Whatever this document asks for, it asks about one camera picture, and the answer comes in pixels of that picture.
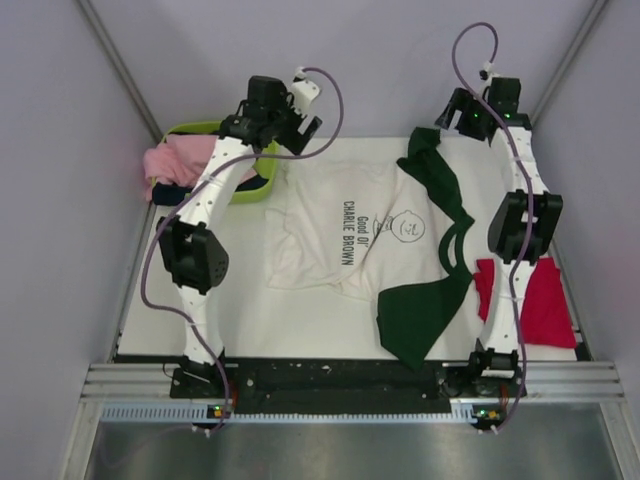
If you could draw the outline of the white and green t-shirt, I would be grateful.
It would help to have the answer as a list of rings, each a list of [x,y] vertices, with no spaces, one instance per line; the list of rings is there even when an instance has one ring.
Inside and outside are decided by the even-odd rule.
[[[473,276],[473,218],[437,129],[413,130],[404,156],[293,162],[268,214],[268,284],[326,286],[369,302],[381,346],[418,369],[461,308]]]

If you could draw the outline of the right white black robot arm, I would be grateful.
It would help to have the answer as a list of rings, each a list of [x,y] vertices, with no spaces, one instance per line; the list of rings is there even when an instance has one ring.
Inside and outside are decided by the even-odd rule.
[[[466,372],[469,388],[481,396],[492,394],[503,381],[522,381],[530,283],[563,209],[561,195],[551,193],[541,178],[530,119],[519,110],[520,92],[517,78],[495,77],[482,92],[462,85],[436,121],[443,129],[454,127],[485,142],[498,161],[505,189],[487,231],[495,257],[488,317]]]

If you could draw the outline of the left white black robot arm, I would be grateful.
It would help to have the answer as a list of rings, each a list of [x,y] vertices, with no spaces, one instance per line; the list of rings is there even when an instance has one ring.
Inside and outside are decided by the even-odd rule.
[[[314,117],[305,131],[300,130],[319,94],[320,88],[304,69],[289,86],[273,77],[251,77],[246,98],[217,128],[215,146],[188,202],[158,226],[165,270],[190,317],[184,354],[200,364],[191,381],[205,396],[220,394],[227,382],[225,370],[214,364],[224,350],[219,322],[209,321],[207,314],[211,291],[221,284],[229,266],[215,229],[258,153],[277,143],[293,155],[302,154],[322,125]]]

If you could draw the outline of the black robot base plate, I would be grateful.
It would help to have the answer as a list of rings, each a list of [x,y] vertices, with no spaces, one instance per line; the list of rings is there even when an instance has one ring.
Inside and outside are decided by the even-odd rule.
[[[397,360],[228,357],[231,405],[242,413],[433,411],[454,399],[515,396],[516,382],[481,374],[466,362],[425,361],[413,371]]]

